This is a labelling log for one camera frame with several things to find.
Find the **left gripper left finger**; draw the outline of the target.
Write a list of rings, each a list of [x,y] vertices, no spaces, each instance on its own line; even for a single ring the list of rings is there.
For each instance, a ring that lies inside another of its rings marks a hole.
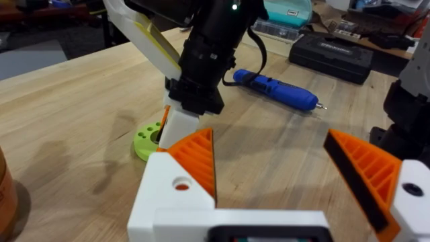
[[[198,130],[147,161],[127,224],[130,241],[206,241],[216,208],[213,130]]]

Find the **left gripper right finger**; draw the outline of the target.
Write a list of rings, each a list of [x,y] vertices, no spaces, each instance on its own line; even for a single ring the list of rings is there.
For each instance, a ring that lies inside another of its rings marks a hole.
[[[367,219],[370,241],[429,240],[429,167],[330,129],[323,147]]]

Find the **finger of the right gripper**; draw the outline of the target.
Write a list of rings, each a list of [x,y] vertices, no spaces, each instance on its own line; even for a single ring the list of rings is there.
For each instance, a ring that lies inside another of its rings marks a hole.
[[[166,151],[172,145],[194,133],[199,126],[200,116],[184,110],[179,101],[169,97],[165,90],[163,96],[165,113],[159,130],[159,145],[157,151]]]

